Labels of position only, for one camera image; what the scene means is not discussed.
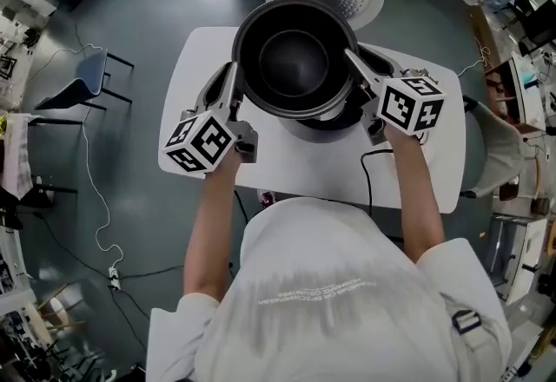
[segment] white table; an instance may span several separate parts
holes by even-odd
[[[508,382],[513,379],[529,357],[529,354],[531,354],[542,331],[543,329],[535,325],[531,320],[526,320],[525,323],[511,331],[512,351],[507,360],[506,372],[502,375],[501,382]]]
[[[507,214],[496,214],[493,218],[515,225],[512,251],[504,272],[505,283],[496,288],[506,305],[512,305],[523,299],[533,285],[535,273],[531,268],[539,264],[548,220],[530,220]]]
[[[189,35],[166,95],[159,148],[168,140],[180,120],[181,112],[195,103],[207,80],[230,61],[236,31],[236,27],[203,27]],[[447,93],[445,108],[423,152],[440,211],[451,213],[458,201],[466,152],[465,118],[457,75],[452,70],[413,56],[374,48],[392,57],[404,68],[428,69]],[[248,121],[259,133],[257,163],[242,165],[236,180],[238,186],[368,204],[361,155],[388,145],[372,146],[361,125],[335,142],[305,142],[288,132],[278,118],[257,108],[247,97],[240,108],[238,120]],[[160,151],[158,164],[166,172],[185,175]],[[373,204],[400,208],[392,155],[368,157],[366,165],[373,187]]]
[[[545,113],[542,107],[540,90],[536,86],[526,89],[523,83],[524,75],[538,75],[536,68],[530,61],[515,52],[512,52],[509,65],[512,71],[513,83],[516,85],[515,92],[520,109],[521,123],[526,124],[532,129],[545,132]]]

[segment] power strip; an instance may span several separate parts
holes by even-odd
[[[546,64],[556,66],[556,52],[543,52],[542,57]]]
[[[117,291],[120,291],[122,287],[120,286],[120,274],[118,270],[114,267],[108,268],[108,276],[110,277],[110,285]]]

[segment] desk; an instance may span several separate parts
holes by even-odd
[[[42,37],[31,49],[27,49],[23,44],[16,44],[7,52],[6,56],[17,59],[17,63],[10,79],[0,78],[1,109],[19,109],[21,106],[25,87],[29,79],[31,64],[35,59],[35,53],[41,41]]]
[[[503,225],[515,225],[515,235],[509,259],[507,259],[504,280],[501,285],[496,287],[499,297],[506,302],[506,305],[511,305],[523,299],[533,285],[535,277],[533,270],[539,263],[548,220],[531,220],[505,214],[495,214],[493,219],[502,223],[499,231],[499,243],[502,240]]]
[[[491,88],[491,110],[500,116],[500,110],[494,107],[496,89],[504,89],[504,100],[508,108],[508,122],[522,134],[541,130],[546,131],[545,114],[537,86],[526,89],[526,78],[538,77],[536,68],[524,57],[512,52],[512,57],[485,73]]]
[[[236,27],[204,27],[189,35],[170,81],[159,138],[159,148],[179,122],[181,112],[196,97],[206,81],[230,60]],[[465,162],[466,128],[460,82],[452,70],[393,50],[371,46],[392,57],[404,68],[426,68],[447,93],[439,123],[430,133],[423,152],[431,172],[434,194],[442,213],[451,213],[457,204]],[[367,182],[360,164],[363,153],[386,148],[372,146],[361,125],[335,142],[305,142],[288,132],[280,120],[251,103],[247,97],[238,120],[246,120],[259,133],[256,164],[240,168],[236,184],[270,189],[287,194],[368,204]],[[162,170],[185,175],[184,171],[159,152]],[[373,185],[375,206],[400,208],[400,193],[391,154],[366,160]]]

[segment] black pot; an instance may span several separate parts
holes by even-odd
[[[358,53],[349,25],[315,0],[274,0],[237,32],[232,60],[245,74],[245,95],[283,118],[302,120],[343,105],[353,79],[344,50]]]

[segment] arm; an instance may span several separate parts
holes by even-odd
[[[404,248],[416,263],[428,249],[444,241],[442,219],[419,141],[388,125],[385,134],[394,150],[400,183]]]
[[[240,164],[239,154],[230,149],[202,184],[201,203],[185,254],[185,294],[204,293],[220,301],[226,293],[232,203]]]

